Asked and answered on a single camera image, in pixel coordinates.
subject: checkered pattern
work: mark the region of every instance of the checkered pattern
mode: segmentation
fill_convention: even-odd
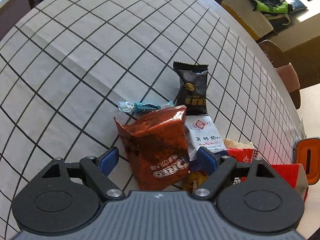
[[[19,231],[12,199],[54,157],[117,146],[109,178],[137,189],[113,117],[136,119],[119,101],[174,100],[174,60],[210,64],[207,108],[223,138],[291,162],[301,129],[259,60],[199,0],[45,0],[0,42],[0,238]]]

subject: gold oval logo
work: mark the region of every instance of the gold oval logo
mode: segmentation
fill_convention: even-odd
[[[185,84],[184,84],[184,87],[185,87],[186,89],[190,90],[190,91],[195,90],[195,86],[194,86],[193,84],[191,84],[191,83],[185,83]]]

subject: black circular motor cover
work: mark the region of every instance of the black circular motor cover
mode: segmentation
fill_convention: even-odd
[[[89,222],[100,208],[97,194],[70,180],[64,163],[56,167],[58,176],[46,176],[43,169],[12,202],[12,213],[20,229],[39,235],[59,235],[77,230]]]
[[[254,169],[246,181],[222,190],[217,199],[220,213],[232,224],[257,233],[297,228],[303,200],[275,170],[271,172],[273,177],[260,177]]]

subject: white milk snack package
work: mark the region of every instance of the white milk snack package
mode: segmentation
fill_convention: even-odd
[[[188,115],[185,127],[190,161],[197,159],[196,152],[201,146],[212,153],[227,150],[210,116]]]

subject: black snack package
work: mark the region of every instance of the black snack package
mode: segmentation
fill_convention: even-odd
[[[177,106],[185,105],[187,107],[186,115],[207,114],[208,66],[173,62],[173,69],[180,77]]]

